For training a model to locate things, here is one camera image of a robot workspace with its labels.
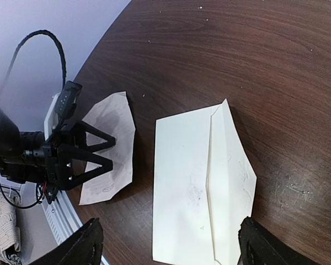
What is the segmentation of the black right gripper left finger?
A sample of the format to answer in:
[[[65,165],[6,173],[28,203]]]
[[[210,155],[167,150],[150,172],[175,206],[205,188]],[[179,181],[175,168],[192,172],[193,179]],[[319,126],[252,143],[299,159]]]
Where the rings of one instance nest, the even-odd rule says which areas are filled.
[[[98,265],[103,251],[103,229],[91,218],[55,249],[32,262],[33,265]]]

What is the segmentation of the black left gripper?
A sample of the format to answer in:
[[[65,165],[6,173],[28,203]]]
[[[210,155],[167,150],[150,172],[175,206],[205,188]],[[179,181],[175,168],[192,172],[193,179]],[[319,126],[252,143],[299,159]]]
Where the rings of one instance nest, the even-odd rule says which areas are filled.
[[[103,142],[88,145],[86,133]],[[47,171],[47,187],[44,191],[49,204],[55,201],[59,191],[71,190],[113,169],[112,160],[94,154],[114,147],[116,138],[84,121],[56,128],[45,133],[43,151]]]

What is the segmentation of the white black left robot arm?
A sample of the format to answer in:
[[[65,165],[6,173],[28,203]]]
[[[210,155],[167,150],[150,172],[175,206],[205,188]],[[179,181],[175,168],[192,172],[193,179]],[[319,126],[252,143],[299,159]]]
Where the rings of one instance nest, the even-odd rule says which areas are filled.
[[[115,144],[114,137],[83,121],[56,128],[49,137],[41,131],[21,132],[0,109],[0,175],[44,185],[48,203],[59,191],[110,172],[112,160],[97,152]]]

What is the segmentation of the cream paper envelope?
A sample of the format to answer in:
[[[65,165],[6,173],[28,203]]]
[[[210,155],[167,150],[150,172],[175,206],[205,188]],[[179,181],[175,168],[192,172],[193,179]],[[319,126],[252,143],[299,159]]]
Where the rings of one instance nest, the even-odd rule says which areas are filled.
[[[257,176],[228,102],[158,119],[152,258],[166,264],[237,264]]]

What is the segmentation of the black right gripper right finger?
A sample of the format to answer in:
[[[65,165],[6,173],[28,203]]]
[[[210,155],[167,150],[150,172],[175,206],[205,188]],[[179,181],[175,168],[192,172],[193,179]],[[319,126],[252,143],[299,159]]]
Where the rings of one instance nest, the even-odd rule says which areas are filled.
[[[244,265],[256,264],[310,264],[317,262],[293,250],[253,218],[246,217],[238,233],[241,261]]]

